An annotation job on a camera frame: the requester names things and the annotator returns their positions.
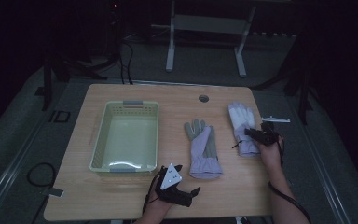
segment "black cable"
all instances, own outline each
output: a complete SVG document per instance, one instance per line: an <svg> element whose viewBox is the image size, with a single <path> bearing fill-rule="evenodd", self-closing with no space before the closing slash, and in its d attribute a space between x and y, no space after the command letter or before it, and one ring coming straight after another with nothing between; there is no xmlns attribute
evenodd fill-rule
<svg viewBox="0 0 358 224"><path fill-rule="evenodd" d="M156 199L153 199L151 202L149 201L150 193L152 192L152 188L153 188L154 182L156 181L157 177L159 177L159 174L160 174L160 172L158 172L158 173L153 177L153 180L152 180L152 182L151 182L151 184L150 184L149 191L147 192L146 197L145 197L144 207L142 208L142 214L144 213L144 211L145 211L145 209L146 209L146 206L147 206L149 203L152 203L152 202L154 202L155 200L158 199L158 198L156 198Z"/></svg>
<svg viewBox="0 0 358 224"><path fill-rule="evenodd" d="M287 202L291 203L292 205L294 205L296 208L298 208L303 214L304 216L307 218L308 222L310 223L310 215L308 214L307 210L305 210L305 208L303 206L301 206L300 203L298 203L296 200L294 200L293 198L287 196L286 194L280 192L278 189L275 189L275 187L271 184L271 182L268 182L268 186L269 188L276 193L278 196L284 198Z"/></svg>
<svg viewBox="0 0 358 224"><path fill-rule="evenodd" d="M277 133L274 132L274 130L269 126L267 125L268 127L268 131L270 132L270 134L272 136L275 136L275 142L278 144L278 150L279 150L279 154L280 154L280 157L281 157L281 166L283 166L283 153L284 153L284 146L281 147L281 144L279 144L279 135Z"/></svg>
<svg viewBox="0 0 358 224"><path fill-rule="evenodd" d="M46 165L48 166L50 169L51 169L51 172L52 172L52 177L51 177L51 180L46 183L46 184L38 184L36 182L34 182L31 178L31 174L32 172L38 168L39 166L42 166L42 165ZM53 165L51 165L50 163L48 162L40 162L38 163L37 165L35 165L33 168L31 168L31 170L28 171L28 174L27 174L27 180L28 182L32 185L32 186L36 186L36 187L49 187L49 188L52 188L53 185L54 185L54 181L56 179L56 176L57 176L57 172L56 170L54 169ZM37 217L39 216L39 213L40 211L42 210L43 206L46 204L46 202L48 201L48 196L45 196L45 199L43 200L43 202L39 205L38 209L37 209L37 212L36 214L34 215L34 218L32 220L32 223L34 223L37 219Z"/></svg>
<svg viewBox="0 0 358 224"><path fill-rule="evenodd" d="M131 45L129 45L129 44L125 43L125 42L123 42L123 45L129 47L130 50L131 50L131 55L130 55L130 58L129 58L129 62L127 63L127 76L128 76L130 84L133 85L132 78L131 78L131 75L130 75L130 64L131 64L131 61L132 61L133 48L131 47Z"/></svg>
<svg viewBox="0 0 358 224"><path fill-rule="evenodd" d="M121 82L123 83L123 85L125 84L124 83L124 77L123 77L123 58L121 57L121 54L120 56L118 56L118 58L120 59L120 76L121 76Z"/></svg>
<svg viewBox="0 0 358 224"><path fill-rule="evenodd" d="M111 65L109 65L108 67L104 68L104 70L98 71L99 74L102 74L104 72L106 72L107 70L111 69L113 66L115 66L116 64L113 63Z"/></svg>
<svg viewBox="0 0 358 224"><path fill-rule="evenodd" d="M116 55L111 55L109 58L107 58L107 60L103 63L99 63L99 64L95 64L95 65L90 65L87 66L89 69L91 69L92 71L98 71L101 70L109 65L113 65L115 64L115 62L117 61L117 56Z"/></svg>

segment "plastic basket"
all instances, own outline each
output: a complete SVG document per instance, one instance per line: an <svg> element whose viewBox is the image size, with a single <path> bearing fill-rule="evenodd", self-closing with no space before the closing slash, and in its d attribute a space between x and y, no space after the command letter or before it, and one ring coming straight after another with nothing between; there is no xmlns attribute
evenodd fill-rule
<svg viewBox="0 0 358 224"><path fill-rule="evenodd" d="M111 101L103 119L89 168L95 172L152 172L158 156L158 103Z"/></svg>

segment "table top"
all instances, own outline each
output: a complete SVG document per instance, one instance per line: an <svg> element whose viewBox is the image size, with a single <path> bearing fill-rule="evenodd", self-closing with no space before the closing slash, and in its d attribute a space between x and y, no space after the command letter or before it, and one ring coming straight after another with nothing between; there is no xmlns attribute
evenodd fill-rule
<svg viewBox="0 0 358 224"><path fill-rule="evenodd" d="M207 95L203 103L200 95ZM152 175L114 175L90 170L92 151L108 101L159 103L158 170L181 164L179 190L201 187L190 207L175 205L167 218L265 216L271 214L268 177L260 157L238 155L227 106L233 101L250 106L255 123L261 118L248 88L175 85L93 84L80 109L54 188L61 198L50 197L46 220L136 219L142 215ZM196 179L190 169L190 141L184 124L204 119L215 128L217 155L223 174L212 180Z"/></svg>

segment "table leg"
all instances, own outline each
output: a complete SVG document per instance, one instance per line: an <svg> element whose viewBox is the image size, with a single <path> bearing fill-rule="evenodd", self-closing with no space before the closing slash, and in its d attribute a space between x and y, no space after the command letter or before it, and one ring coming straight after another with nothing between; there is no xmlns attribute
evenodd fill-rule
<svg viewBox="0 0 358 224"><path fill-rule="evenodd" d="M171 25L170 25L170 45L168 48L167 65L165 70L171 72L173 70L173 59L175 56L175 1L171 1Z"/></svg>
<svg viewBox="0 0 358 224"><path fill-rule="evenodd" d="M43 102L43 108L42 111L46 111L48 109L48 106L51 103L52 98L52 88L51 88L51 63L50 63L50 55L46 55L45 61L44 61L44 87L43 87L43 96L44 96L44 102Z"/></svg>
<svg viewBox="0 0 358 224"><path fill-rule="evenodd" d="M310 70L304 71L303 83L301 85L300 102L298 108L298 115L304 125L307 125L307 105L308 105L308 91L310 86Z"/></svg>
<svg viewBox="0 0 358 224"><path fill-rule="evenodd" d="M251 12L249 13L248 21L246 22L243 28L241 42L236 48L234 48L235 58L237 60L238 72L240 77L246 77L246 70L245 70L245 65L243 63L242 51L243 51L243 47L245 46L246 37L248 36L249 30L251 28L251 23L254 15L255 15L255 7L252 7Z"/></svg>

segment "white triangular marker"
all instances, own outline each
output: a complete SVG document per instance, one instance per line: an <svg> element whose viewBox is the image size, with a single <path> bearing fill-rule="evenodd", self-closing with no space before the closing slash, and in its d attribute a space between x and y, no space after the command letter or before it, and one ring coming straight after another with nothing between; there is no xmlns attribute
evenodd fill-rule
<svg viewBox="0 0 358 224"><path fill-rule="evenodd" d="M167 189L170 186L179 183L182 180L182 177L179 175L179 173L176 171L175 167L171 163L170 166L168 166L167 173L164 176L164 179L162 180L161 189Z"/></svg>

